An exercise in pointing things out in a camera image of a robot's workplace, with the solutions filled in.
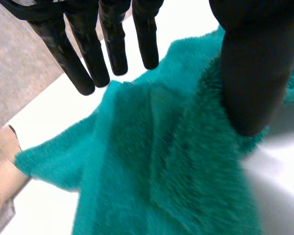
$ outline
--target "black rubber finger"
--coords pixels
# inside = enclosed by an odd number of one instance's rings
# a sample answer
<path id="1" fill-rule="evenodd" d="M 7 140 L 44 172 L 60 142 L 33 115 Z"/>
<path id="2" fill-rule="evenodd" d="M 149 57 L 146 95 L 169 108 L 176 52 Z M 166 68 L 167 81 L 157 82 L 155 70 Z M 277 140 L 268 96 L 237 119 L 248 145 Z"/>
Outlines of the black rubber finger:
<path id="1" fill-rule="evenodd" d="M 78 55 L 74 51 L 66 33 L 63 19 L 43 23 L 29 22 L 42 38 L 63 71 L 82 95 L 95 91 L 95 85 Z"/>
<path id="2" fill-rule="evenodd" d="M 152 70 L 159 64 L 155 18 L 144 20 L 133 13 L 139 51 L 146 69 Z"/>
<path id="3" fill-rule="evenodd" d="M 89 11 L 66 15 L 95 86 L 107 86 L 110 76 L 96 33 L 98 4 L 94 4 Z"/>
<path id="4" fill-rule="evenodd" d="M 155 16 L 164 0 L 133 0 L 132 11 L 139 50 L 146 69 L 159 64 Z"/>
<path id="5" fill-rule="evenodd" d="M 99 20 L 106 43 L 111 69 L 114 75 L 127 73 L 128 65 L 125 53 L 125 32 L 122 20 L 130 7 L 130 1 L 99 1 Z"/>

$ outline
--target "white table surface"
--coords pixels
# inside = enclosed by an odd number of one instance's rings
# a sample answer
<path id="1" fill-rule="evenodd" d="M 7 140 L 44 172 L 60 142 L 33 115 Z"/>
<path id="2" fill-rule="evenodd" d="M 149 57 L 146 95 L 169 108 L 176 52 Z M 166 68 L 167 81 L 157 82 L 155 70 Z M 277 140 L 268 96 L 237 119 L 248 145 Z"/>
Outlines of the white table surface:
<path id="1" fill-rule="evenodd" d="M 160 58 L 173 40 L 201 36 L 218 27 L 207 0 L 166 0 L 156 22 Z M 125 76 L 112 74 L 104 42 L 102 49 L 111 79 L 131 81 L 146 70 L 132 17 L 123 27 L 129 65 Z M 21 148 L 38 145 L 88 116 L 100 103 L 104 91 L 105 88 L 96 89 L 94 94 L 82 96 L 68 77 L 61 75 L 9 121 L 17 131 Z M 294 124 L 294 115 L 286 115 L 289 119 Z M 276 124 L 275 135 L 243 162 L 269 235 L 294 235 L 294 129 L 288 128 L 279 133 L 281 126 Z M 33 179 L 15 198 L 16 216 L 2 235 L 69 235 L 77 200 L 77 193 Z"/>

